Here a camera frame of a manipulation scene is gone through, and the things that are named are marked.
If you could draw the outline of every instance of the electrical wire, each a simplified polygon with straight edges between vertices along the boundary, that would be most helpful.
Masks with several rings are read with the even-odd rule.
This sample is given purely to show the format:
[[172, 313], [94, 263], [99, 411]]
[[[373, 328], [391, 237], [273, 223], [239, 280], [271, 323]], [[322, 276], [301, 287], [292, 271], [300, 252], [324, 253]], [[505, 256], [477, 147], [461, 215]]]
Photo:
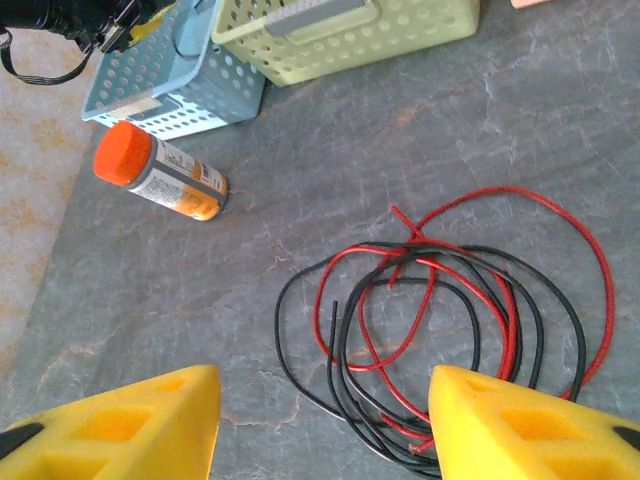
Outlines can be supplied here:
[[13, 60], [11, 59], [11, 42], [13, 42], [13, 35], [9, 30], [0, 25], [0, 35], [7, 35], [5, 41], [0, 44], [0, 62], [4, 69], [18, 80], [28, 84], [28, 85], [44, 85], [44, 86], [54, 86], [61, 85], [69, 80], [73, 80], [78, 75], [80, 75], [87, 64], [89, 63], [89, 59], [93, 54], [93, 50], [95, 45], [90, 45], [86, 50], [86, 55], [84, 59], [80, 62], [80, 64], [71, 70], [69, 73], [65, 73], [59, 77], [38, 77], [35, 75], [21, 75], [16, 72], [13, 66]]
[[[543, 273], [523, 260], [496, 248], [481, 245], [452, 245], [438, 239], [428, 238], [422, 233], [423, 227], [429, 221], [445, 211], [478, 197], [495, 194], [525, 196], [544, 205], [571, 224], [593, 250], [604, 281], [605, 322], [598, 351], [588, 366], [586, 340], [578, 315], [567, 297]], [[285, 283], [278, 295], [274, 313], [276, 352], [283, 372], [293, 386], [321, 410], [346, 422], [370, 450], [420, 477], [439, 478], [437, 460], [432, 456], [425, 455], [425, 452], [434, 444], [428, 412], [413, 405], [393, 384], [386, 372], [386, 368], [402, 356], [413, 342], [436, 288], [448, 289], [462, 301], [466, 308], [473, 333], [473, 354], [470, 369], [478, 370], [481, 360], [481, 330], [473, 303], [463, 289], [445, 282], [439, 277], [442, 275], [452, 277], [456, 283], [462, 285], [481, 300], [495, 317], [503, 344], [496, 377], [511, 382], [516, 380], [522, 366], [524, 341], [521, 315], [516, 298], [524, 300], [524, 304], [531, 311], [535, 325], [535, 356], [528, 380], [528, 386], [534, 389], [540, 376], [544, 355], [543, 315], [524, 284], [509, 271], [493, 264], [490, 259], [498, 258], [510, 268], [524, 272], [557, 298], [567, 312], [577, 340], [577, 359], [573, 380], [566, 392], [562, 394], [563, 398], [571, 401], [576, 401], [580, 388], [600, 368], [610, 348], [615, 317], [613, 278], [602, 248], [587, 228], [559, 205], [529, 190], [511, 186], [480, 189], [438, 207], [415, 225], [395, 206], [391, 210], [410, 229], [408, 241], [400, 243], [366, 242], [353, 245], [303, 269]], [[376, 268], [367, 272], [355, 284], [340, 314], [338, 313], [337, 301], [333, 302], [331, 332], [327, 342], [322, 337], [320, 330], [320, 306], [324, 288], [339, 262], [347, 257], [361, 254], [374, 254], [382, 259]], [[443, 263], [443, 260], [449, 260], [448, 264], [451, 261], [459, 264], [460, 271]], [[428, 267], [428, 275], [425, 277], [401, 276], [402, 267], [414, 263]], [[321, 269], [324, 269], [324, 273], [318, 283], [311, 323], [316, 342], [321, 351], [327, 355], [327, 385], [333, 404], [319, 398], [295, 378], [285, 359], [281, 339], [282, 304], [286, 293], [295, 282]], [[487, 276], [493, 279], [497, 290], [489, 285], [485, 278]], [[407, 335], [395, 351], [385, 358], [380, 357], [373, 344], [364, 315], [364, 306], [369, 293], [372, 289], [383, 285], [387, 285], [389, 288], [394, 288], [395, 285], [423, 285], [425, 287], [418, 312]], [[358, 317], [357, 323], [360, 333], [372, 360], [368, 364], [355, 364], [349, 361], [347, 344], [354, 316]], [[393, 411], [368, 392], [356, 378], [357, 374], [365, 372], [376, 372], [406, 412]]]

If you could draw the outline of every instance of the green plastic basket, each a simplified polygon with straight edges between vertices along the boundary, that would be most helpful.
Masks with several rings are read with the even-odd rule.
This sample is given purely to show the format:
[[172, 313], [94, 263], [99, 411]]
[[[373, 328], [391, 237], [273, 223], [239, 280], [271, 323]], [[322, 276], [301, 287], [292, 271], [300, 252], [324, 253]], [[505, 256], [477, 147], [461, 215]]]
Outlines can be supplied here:
[[478, 0], [218, 0], [212, 38], [279, 86], [473, 35]]

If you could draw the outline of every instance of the red wire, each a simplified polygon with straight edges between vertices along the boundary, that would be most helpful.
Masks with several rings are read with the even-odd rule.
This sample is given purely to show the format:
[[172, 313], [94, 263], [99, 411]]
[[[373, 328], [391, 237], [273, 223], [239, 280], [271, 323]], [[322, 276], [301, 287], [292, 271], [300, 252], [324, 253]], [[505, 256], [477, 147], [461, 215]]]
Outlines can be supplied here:
[[[594, 357], [594, 359], [592, 360], [591, 364], [589, 365], [589, 367], [586, 369], [585, 371], [585, 375], [582, 381], [582, 385], [585, 385], [589, 380], [591, 380], [591, 378], [593, 377], [593, 375], [596, 373], [596, 371], [600, 368], [600, 366], [602, 365], [607, 352], [609, 350], [609, 347], [611, 346], [611, 340], [613, 337], [613, 330], [614, 330], [614, 316], [615, 316], [615, 302], [614, 302], [614, 287], [613, 287], [613, 276], [611, 275], [611, 269], [609, 267], [609, 264], [607, 262], [606, 256], [602, 250], [602, 247], [600, 246], [600, 244], [597, 242], [597, 240], [595, 239], [595, 237], [591, 234], [591, 232], [589, 232], [589, 230], [582, 225], [575, 217], [573, 217], [569, 212], [567, 212], [566, 210], [564, 210], [562, 207], [560, 207], [559, 205], [557, 205], [556, 203], [552, 202], [551, 200], [543, 197], [542, 195], [532, 192], [530, 190], [526, 190], [523, 188], [519, 188], [519, 187], [511, 187], [511, 186], [505, 186], [505, 185], [501, 185], [501, 186], [495, 186], [495, 187], [488, 187], [488, 188], [483, 188], [480, 190], [476, 190], [474, 192], [470, 192], [466, 195], [463, 195], [445, 205], [442, 205], [438, 208], [436, 208], [435, 210], [431, 211], [430, 213], [428, 213], [427, 215], [425, 215], [422, 220], [420, 220], [420, 222], [418, 222], [418, 224], [414, 225], [408, 218], [406, 215], [404, 215], [397, 207], [392, 206], [391, 207], [391, 211], [397, 215], [400, 220], [402, 220], [403, 223], [405, 223], [405, 225], [407, 225], [409, 227], [409, 229], [411, 230], [411, 235], [409, 237], [409, 243], [414, 243], [414, 242], [425, 242], [425, 243], [430, 243], [433, 245], [438, 245], [438, 246], [442, 246], [442, 247], [446, 247], [446, 248], [451, 248], [454, 250], [458, 250], [458, 251], [462, 251], [465, 252], [467, 254], [472, 254], [471, 252], [467, 252], [463, 249], [461, 249], [460, 247], [457, 247], [455, 245], [451, 245], [447, 242], [443, 242], [441, 240], [437, 240], [437, 239], [433, 239], [433, 238], [428, 238], [425, 237], [424, 234], [422, 233], [422, 228], [431, 220], [433, 220], [435, 217], [441, 215], [442, 213], [446, 212], [447, 210], [456, 207], [464, 202], [467, 202], [469, 200], [481, 197], [481, 196], [486, 196], [486, 195], [495, 195], [495, 194], [504, 194], [504, 193], [510, 193], [510, 194], [517, 194], [517, 195], [521, 195], [521, 196], [525, 196], [529, 199], [535, 200], [538, 203], [544, 205], [545, 207], [551, 209], [553, 212], [555, 212], [556, 214], [558, 214], [560, 217], [562, 217], [564, 220], [566, 220], [567, 222], [569, 222], [576, 230], [578, 230], [578, 232], [584, 237], [584, 239], [587, 241], [587, 243], [589, 244], [589, 246], [591, 247], [591, 249], [593, 250], [597, 260], [598, 260], [598, 264], [600, 266], [600, 270], [602, 272], [602, 277], [604, 280], [604, 286], [605, 286], [605, 325], [604, 325], [604, 334], [602, 337], [602, 341], [600, 343], [600, 346], [598, 348], [598, 351]], [[324, 339], [322, 338], [322, 334], [320, 332], [320, 304], [322, 301], [322, 294], [324, 292], [324, 287], [328, 281], [329, 275], [331, 274], [331, 272], [333, 271], [335, 265], [342, 260], [344, 257], [350, 255], [350, 254], [354, 254], [354, 253], [373, 253], [376, 255], [382, 255], [383, 258], [379, 263], [379, 266], [384, 266], [386, 265], [390, 259], [392, 259], [393, 257], [398, 257], [398, 256], [402, 256], [404, 254], [407, 253], [407, 249], [404, 248], [395, 248], [395, 249], [389, 249], [389, 248], [382, 248], [382, 247], [369, 247], [369, 246], [355, 246], [355, 247], [350, 247], [347, 248], [341, 252], [339, 252], [327, 265], [323, 276], [320, 280], [320, 283], [318, 285], [318, 292], [316, 294], [316, 300], [315, 300], [315, 304], [314, 304], [314, 309], [313, 309], [313, 331], [314, 331], [314, 335], [316, 337], [316, 341], [318, 343], [318, 345], [320, 346], [320, 349], [322, 350], [322, 352], [325, 355], [329, 354], [329, 349], [326, 345], [326, 343], [324, 342]], [[368, 364], [368, 365], [362, 365], [362, 364], [348, 364], [348, 368], [354, 372], [372, 372], [372, 371], [377, 371], [378, 374], [381, 376], [384, 384], [387, 386], [387, 388], [389, 389], [389, 391], [394, 395], [394, 397], [411, 413], [413, 413], [414, 415], [416, 415], [418, 418], [422, 419], [425, 422], [429, 422], [429, 416], [427, 414], [425, 414], [424, 412], [421, 411], [421, 409], [417, 408], [415, 405], [413, 405], [411, 402], [409, 402], [401, 393], [400, 391], [395, 387], [395, 385], [393, 385], [393, 383], [391, 382], [390, 378], [388, 377], [386, 371], [385, 371], [385, 367], [388, 366], [389, 364], [393, 363], [395, 360], [397, 360], [408, 348], [408, 346], [411, 344], [411, 342], [413, 341], [418, 328], [422, 322], [422, 319], [424, 318], [424, 314], [426, 312], [426, 309], [428, 308], [429, 305], [429, 301], [431, 299], [434, 287], [435, 287], [435, 283], [436, 283], [436, 277], [437, 277], [437, 271], [441, 271], [443, 273], [446, 273], [450, 276], [452, 276], [453, 278], [455, 278], [456, 280], [458, 280], [460, 283], [462, 283], [465, 287], [467, 287], [471, 292], [473, 292], [476, 296], [478, 296], [489, 308], [489, 310], [493, 313], [493, 315], [496, 317], [496, 319], [498, 320], [498, 325], [500, 326], [500, 333], [502, 336], [502, 342], [504, 345], [503, 348], [503, 352], [502, 352], [502, 358], [500, 361], [500, 366], [498, 368], [498, 372], [496, 373], [496, 377], [497, 378], [501, 378], [503, 380], [506, 380], [510, 373], [511, 370], [513, 369], [514, 366], [514, 362], [515, 362], [515, 345], [516, 345], [516, 335], [517, 335], [517, 323], [516, 323], [516, 304], [515, 304], [515, 299], [513, 298], [513, 295], [511, 294], [506, 282], [497, 274], [492, 273], [493, 277], [496, 279], [500, 289], [502, 290], [502, 293], [507, 301], [507, 310], [508, 310], [508, 320], [505, 322], [505, 320], [502, 318], [502, 316], [500, 315], [500, 311], [498, 310], [498, 307], [493, 303], [493, 301], [478, 287], [476, 287], [473, 283], [471, 283], [471, 281], [469, 279], [467, 279], [466, 277], [464, 277], [463, 275], [461, 275], [460, 273], [456, 272], [455, 270], [447, 267], [446, 265], [441, 264], [440, 262], [437, 262], [435, 260], [431, 260], [428, 258], [421, 258], [417, 260], [418, 263], [427, 265], [430, 267], [430, 275], [429, 275], [429, 281], [427, 284], [427, 287], [425, 289], [425, 293], [423, 296], [423, 299], [420, 303], [420, 306], [418, 308], [418, 312], [416, 314], [416, 317], [411, 325], [411, 328], [409, 329], [406, 337], [404, 338], [404, 340], [401, 342], [401, 344], [398, 346], [398, 348], [388, 357], [384, 358], [384, 359], [380, 359], [378, 356], [378, 353], [376, 351], [375, 346], [373, 345], [373, 342], [371, 340], [371, 337], [369, 335], [369, 331], [367, 329], [366, 326], [366, 321], [365, 321], [365, 316], [364, 316], [364, 304], [366, 301], [366, 298], [368, 296], [368, 293], [370, 291], [370, 288], [367, 288], [364, 292], [362, 297], [360, 298], [359, 304], [358, 304], [358, 319], [359, 319], [359, 325], [360, 325], [360, 329], [362, 331], [362, 336], [365, 340], [365, 343], [367, 344], [367, 349], [369, 350], [369, 354], [371, 355], [371, 358], [373, 359], [373, 363]], [[400, 271], [402, 269], [402, 266], [397, 266], [394, 271], [393, 274], [391, 276], [391, 279], [389, 281], [389, 288], [393, 288], [398, 275], [400, 274]], [[563, 395], [562, 398], [568, 398], [569, 396], [569, 390], [567, 390]], [[387, 417], [386, 415], [381, 415], [381, 418], [384, 422], [386, 422], [389, 426], [391, 426], [394, 430], [396, 430], [398, 433], [401, 433], [407, 437], [410, 438], [415, 438], [415, 439], [419, 439], [422, 440], [423, 442], [418, 445], [418, 446], [410, 446], [411, 451], [413, 452], [423, 452], [426, 449], [430, 448], [433, 445], [433, 438], [430, 435], [426, 435], [426, 434], [421, 434], [421, 433], [417, 433], [414, 432], [410, 429], [407, 429], [406, 427], [402, 426], [401, 424], [393, 421], [392, 419], [390, 419], [389, 417]]]

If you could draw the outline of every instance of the yellow object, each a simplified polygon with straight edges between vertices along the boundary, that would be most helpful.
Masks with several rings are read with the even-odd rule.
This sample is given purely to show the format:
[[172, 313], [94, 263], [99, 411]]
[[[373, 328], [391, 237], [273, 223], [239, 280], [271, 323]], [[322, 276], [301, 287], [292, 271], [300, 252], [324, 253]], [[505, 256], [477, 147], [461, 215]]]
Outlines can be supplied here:
[[175, 6], [176, 4], [173, 3], [172, 5], [164, 7], [162, 10], [156, 13], [147, 23], [143, 23], [142, 25], [136, 25], [135, 27], [133, 27], [130, 31], [131, 41], [129, 42], [129, 47], [133, 47], [141, 40], [144, 40], [149, 35], [151, 35], [156, 28], [162, 25], [164, 15], [173, 10]]
[[525, 387], [438, 366], [429, 413], [443, 480], [640, 479], [640, 425]]
[[194, 366], [39, 413], [44, 429], [0, 460], [3, 480], [205, 480], [220, 383]]
[[479, 0], [219, 0], [212, 40], [277, 86], [476, 33]]

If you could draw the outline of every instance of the white label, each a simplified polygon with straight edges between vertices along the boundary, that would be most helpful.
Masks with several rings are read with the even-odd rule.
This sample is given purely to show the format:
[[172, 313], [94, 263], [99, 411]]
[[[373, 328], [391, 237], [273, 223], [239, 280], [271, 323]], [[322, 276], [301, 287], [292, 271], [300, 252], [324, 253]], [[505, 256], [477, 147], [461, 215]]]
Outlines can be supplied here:
[[184, 187], [180, 180], [153, 168], [145, 181], [130, 192], [173, 209], [180, 203]]
[[187, 177], [193, 177], [193, 169], [196, 165], [193, 157], [161, 140], [158, 140], [156, 159], [160, 163], [184, 173]]
[[142, 98], [134, 103], [129, 105], [124, 105], [122, 107], [116, 107], [115, 109], [109, 112], [113, 118], [123, 119], [127, 117], [131, 117], [133, 115], [137, 115], [138, 113], [146, 112], [147, 110], [151, 110], [153, 108], [158, 108], [162, 106], [162, 102], [159, 102], [155, 98], [146, 97]]
[[224, 185], [224, 181], [222, 180], [222, 174], [213, 168], [207, 167], [206, 165], [202, 165], [202, 177], [200, 177], [200, 181], [206, 185], [209, 185], [214, 190], [224, 194], [222, 191], [222, 185]]

